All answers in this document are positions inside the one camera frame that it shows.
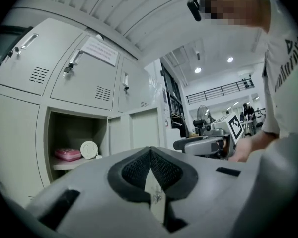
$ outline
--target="white t-shirt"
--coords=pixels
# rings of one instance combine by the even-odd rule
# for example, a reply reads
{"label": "white t-shirt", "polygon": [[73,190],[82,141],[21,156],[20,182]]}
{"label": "white t-shirt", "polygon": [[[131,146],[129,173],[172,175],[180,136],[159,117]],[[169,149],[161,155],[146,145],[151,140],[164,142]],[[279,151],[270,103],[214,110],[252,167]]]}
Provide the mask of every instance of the white t-shirt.
{"label": "white t-shirt", "polygon": [[278,0],[270,0],[270,4],[263,71],[266,120],[262,130],[283,138],[298,133],[298,27]]}

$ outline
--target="neck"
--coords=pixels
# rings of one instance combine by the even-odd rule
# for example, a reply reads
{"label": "neck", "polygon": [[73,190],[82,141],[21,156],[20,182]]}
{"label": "neck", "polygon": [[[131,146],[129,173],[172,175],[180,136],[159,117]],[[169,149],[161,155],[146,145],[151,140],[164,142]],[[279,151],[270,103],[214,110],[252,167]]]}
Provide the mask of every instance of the neck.
{"label": "neck", "polygon": [[259,0],[260,5],[260,27],[269,32],[271,22],[271,9],[269,0]]}

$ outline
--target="locker vent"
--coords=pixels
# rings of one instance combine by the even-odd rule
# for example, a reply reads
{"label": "locker vent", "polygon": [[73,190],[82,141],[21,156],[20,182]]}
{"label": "locker vent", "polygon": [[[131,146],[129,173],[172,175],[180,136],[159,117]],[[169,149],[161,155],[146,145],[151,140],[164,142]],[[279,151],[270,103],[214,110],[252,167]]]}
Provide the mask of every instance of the locker vent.
{"label": "locker vent", "polygon": [[97,90],[96,90],[95,98],[103,100],[103,101],[109,101],[109,99],[110,99],[110,90],[98,86]]}
{"label": "locker vent", "polygon": [[35,67],[29,80],[35,83],[43,84],[48,73],[49,73],[48,69]]}
{"label": "locker vent", "polygon": [[146,107],[146,106],[148,106],[148,104],[146,102],[141,101],[141,106]]}

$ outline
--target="railing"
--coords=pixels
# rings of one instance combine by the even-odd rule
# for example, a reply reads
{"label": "railing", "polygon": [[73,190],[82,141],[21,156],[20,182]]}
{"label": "railing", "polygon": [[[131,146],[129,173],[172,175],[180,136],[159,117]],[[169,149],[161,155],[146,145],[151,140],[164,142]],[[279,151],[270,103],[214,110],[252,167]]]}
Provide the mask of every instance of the railing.
{"label": "railing", "polygon": [[253,87],[255,87],[254,83],[249,78],[249,79],[235,82],[232,84],[216,87],[216,88],[204,91],[204,92],[189,95],[189,96],[187,96],[187,100],[188,100],[189,104],[193,104],[193,103],[197,103],[197,102],[201,102],[201,101],[214,99],[214,98],[217,98],[220,96],[228,95],[231,93],[244,91],[244,90],[247,90],[247,89],[250,89]]}

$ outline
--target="black metal railing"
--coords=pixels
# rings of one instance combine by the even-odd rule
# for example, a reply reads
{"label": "black metal railing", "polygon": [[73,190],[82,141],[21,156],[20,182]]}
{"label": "black metal railing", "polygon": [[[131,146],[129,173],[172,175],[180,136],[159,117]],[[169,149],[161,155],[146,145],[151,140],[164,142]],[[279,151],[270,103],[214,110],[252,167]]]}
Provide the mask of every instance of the black metal railing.
{"label": "black metal railing", "polygon": [[214,99],[220,96],[228,95],[231,93],[244,91],[254,87],[255,86],[253,81],[249,78],[232,84],[216,87],[204,92],[189,95],[187,96],[187,100],[189,104],[193,104],[201,101],[206,101],[209,99]]}

